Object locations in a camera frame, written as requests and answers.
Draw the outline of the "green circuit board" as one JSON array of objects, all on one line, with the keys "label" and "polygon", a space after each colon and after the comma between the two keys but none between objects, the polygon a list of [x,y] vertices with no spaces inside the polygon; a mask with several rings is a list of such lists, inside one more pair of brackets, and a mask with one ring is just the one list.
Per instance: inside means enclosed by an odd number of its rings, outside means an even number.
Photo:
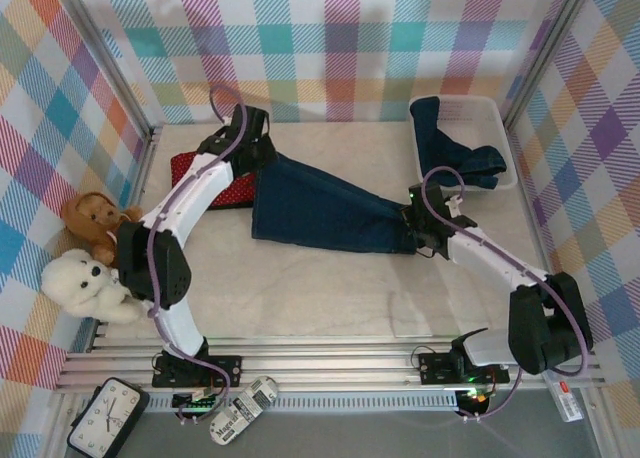
[{"label": "green circuit board", "polygon": [[455,392],[458,410],[463,418],[481,416],[488,412],[491,398],[496,393],[496,385],[458,390]]},{"label": "green circuit board", "polygon": [[176,393],[171,398],[171,408],[182,424],[198,423],[202,416],[209,416],[212,410],[224,403],[226,388],[199,388],[190,393]]}]

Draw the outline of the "aluminium corner post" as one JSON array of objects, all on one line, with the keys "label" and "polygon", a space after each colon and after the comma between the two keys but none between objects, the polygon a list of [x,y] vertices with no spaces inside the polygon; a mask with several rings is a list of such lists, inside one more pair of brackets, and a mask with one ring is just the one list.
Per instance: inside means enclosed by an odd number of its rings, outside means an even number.
[{"label": "aluminium corner post", "polygon": [[165,115],[110,0],[61,0],[136,126],[160,129]]},{"label": "aluminium corner post", "polygon": [[535,0],[498,95],[500,114],[507,129],[524,113],[585,1]]}]

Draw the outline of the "right green circuit board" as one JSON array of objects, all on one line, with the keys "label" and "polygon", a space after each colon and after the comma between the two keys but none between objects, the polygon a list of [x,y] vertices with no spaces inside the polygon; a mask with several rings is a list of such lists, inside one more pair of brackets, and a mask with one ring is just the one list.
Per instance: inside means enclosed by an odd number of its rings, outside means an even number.
[{"label": "right green circuit board", "polygon": [[496,393],[496,385],[458,390],[455,392],[458,410],[463,418],[481,416],[488,412],[491,398]]}]

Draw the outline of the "white plastic basket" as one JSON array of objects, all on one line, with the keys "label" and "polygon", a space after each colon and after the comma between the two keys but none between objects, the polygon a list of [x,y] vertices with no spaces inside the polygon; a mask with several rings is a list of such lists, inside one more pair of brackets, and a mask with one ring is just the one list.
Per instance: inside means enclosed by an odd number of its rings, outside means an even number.
[{"label": "white plastic basket", "polygon": [[[433,96],[440,96],[442,99],[446,116],[444,121],[439,122],[439,127],[446,134],[471,148],[487,143],[500,149],[508,163],[508,171],[499,175],[499,184],[493,190],[505,191],[514,188],[518,183],[517,172],[506,131],[494,100],[474,95]],[[420,178],[420,170],[418,169],[414,132],[409,111],[408,119],[412,135],[411,142],[414,149],[416,173],[419,179],[423,179],[424,177]],[[489,189],[481,189],[475,186],[465,185],[465,188],[468,191],[489,191]]]}]

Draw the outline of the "clear box with red label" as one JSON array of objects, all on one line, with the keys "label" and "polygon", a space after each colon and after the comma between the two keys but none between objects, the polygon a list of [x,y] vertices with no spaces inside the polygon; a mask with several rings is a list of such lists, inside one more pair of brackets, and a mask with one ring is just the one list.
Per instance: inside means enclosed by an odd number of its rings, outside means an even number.
[{"label": "clear box with red label", "polygon": [[584,419],[582,408],[568,382],[569,378],[575,377],[577,374],[578,372],[576,370],[564,369],[560,371],[548,369],[541,374],[556,405],[560,418],[565,423],[577,422]]}]

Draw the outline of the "white plush bear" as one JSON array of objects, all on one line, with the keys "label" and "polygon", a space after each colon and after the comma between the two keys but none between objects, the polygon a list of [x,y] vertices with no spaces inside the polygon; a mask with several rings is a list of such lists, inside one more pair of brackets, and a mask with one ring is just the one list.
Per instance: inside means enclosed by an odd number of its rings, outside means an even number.
[{"label": "white plush bear", "polygon": [[145,314],[142,303],[121,284],[118,271],[83,249],[70,249],[49,262],[41,274],[41,290],[77,318],[126,325]]}]

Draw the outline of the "navy blue jeans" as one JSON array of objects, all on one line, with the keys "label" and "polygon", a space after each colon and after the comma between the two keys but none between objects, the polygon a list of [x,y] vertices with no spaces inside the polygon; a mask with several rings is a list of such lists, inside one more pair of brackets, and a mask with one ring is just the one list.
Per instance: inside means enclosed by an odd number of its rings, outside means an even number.
[{"label": "navy blue jeans", "polygon": [[310,248],[413,255],[403,205],[284,155],[256,178],[251,236]]}]

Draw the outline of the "black alarm clock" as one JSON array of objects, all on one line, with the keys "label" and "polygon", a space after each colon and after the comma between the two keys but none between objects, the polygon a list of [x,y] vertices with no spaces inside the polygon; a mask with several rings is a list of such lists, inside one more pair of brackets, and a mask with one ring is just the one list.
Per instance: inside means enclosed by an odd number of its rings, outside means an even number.
[{"label": "black alarm clock", "polygon": [[117,458],[149,402],[137,385],[108,378],[72,422],[67,446],[85,458]]}]

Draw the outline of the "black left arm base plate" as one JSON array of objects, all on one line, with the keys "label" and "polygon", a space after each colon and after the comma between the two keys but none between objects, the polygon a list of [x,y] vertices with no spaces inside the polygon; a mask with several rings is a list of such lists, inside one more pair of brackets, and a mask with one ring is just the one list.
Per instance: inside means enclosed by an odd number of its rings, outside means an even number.
[{"label": "black left arm base plate", "polygon": [[[230,378],[231,387],[240,385],[242,358],[240,356],[206,356],[206,362],[220,368]],[[225,379],[219,371],[196,364],[165,351],[156,354],[151,361],[153,388],[221,388]]]}]

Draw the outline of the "aluminium extrusion frame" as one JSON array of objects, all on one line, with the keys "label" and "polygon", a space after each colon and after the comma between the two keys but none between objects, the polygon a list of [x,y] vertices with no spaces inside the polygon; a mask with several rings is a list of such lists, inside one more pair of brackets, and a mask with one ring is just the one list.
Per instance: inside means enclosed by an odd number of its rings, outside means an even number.
[{"label": "aluminium extrusion frame", "polygon": [[[215,123],[164,125],[150,145],[140,204],[145,211],[171,189],[172,156],[195,150]],[[275,123],[276,150],[376,195],[407,202],[418,182],[408,122]],[[465,193],[462,210],[519,259],[542,267],[543,255],[515,165],[493,191]],[[196,224],[186,256],[187,295],[212,354],[243,357],[242,386],[259,375],[280,396],[331,393],[425,395],[412,350],[446,351],[450,341],[482,327],[506,328],[508,298],[488,278],[442,258],[332,252],[258,241],[249,209],[210,211]],[[153,323],[93,326],[89,352],[71,353],[58,393],[93,391],[110,376],[151,390],[152,354],[161,341]]]}]

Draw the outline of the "left green circuit board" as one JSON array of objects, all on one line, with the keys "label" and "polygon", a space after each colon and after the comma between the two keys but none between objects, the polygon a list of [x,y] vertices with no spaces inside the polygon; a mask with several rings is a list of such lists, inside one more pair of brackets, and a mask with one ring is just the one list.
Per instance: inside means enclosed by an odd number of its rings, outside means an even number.
[{"label": "left green circuit board", "polygon": [[171,398],[171,408],[182,424],[198,423],[202,416],[209,416],[212,410],[224,403],[226,388],[199,388],[190,393],[176,393]]}]

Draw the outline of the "red polka dot skirt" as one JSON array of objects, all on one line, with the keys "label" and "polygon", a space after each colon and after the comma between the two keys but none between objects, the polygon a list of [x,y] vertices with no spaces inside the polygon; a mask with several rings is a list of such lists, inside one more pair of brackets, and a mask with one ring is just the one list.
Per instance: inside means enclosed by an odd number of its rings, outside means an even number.
[{"label": "red polka dot skirt", "polygon": [[[186,175],[192,166],[196,152],[180,153],[170,159],[171,184],[173,187]],[[252,208],[256,194],[255,173],[236,178],[210,204],[209,210]]]}]

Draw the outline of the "brown teddy bear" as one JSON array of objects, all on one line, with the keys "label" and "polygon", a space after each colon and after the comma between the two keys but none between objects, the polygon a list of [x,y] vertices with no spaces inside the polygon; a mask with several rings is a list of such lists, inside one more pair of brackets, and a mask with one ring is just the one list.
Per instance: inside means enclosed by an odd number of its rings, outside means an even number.
[{"label": "brown teddy bear", "polygon": [[139,206],[120,210],[106,195],[89,192],[78,195],[61,207],[61,218],[69,231],[83,240],[94,260],[116,267],[117,232],[123,223],[143,217]]}]

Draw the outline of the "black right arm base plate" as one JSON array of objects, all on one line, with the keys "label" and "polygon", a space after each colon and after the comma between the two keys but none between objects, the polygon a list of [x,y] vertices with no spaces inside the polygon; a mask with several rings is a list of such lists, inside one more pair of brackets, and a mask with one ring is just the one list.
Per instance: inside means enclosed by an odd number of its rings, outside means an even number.
[{"label": "black right arm base plate", "polygon": [[447,353],[418,355],[418,370],[422,385],[508,384],[507,369],[499,365],[473,365],[456,350]]}]

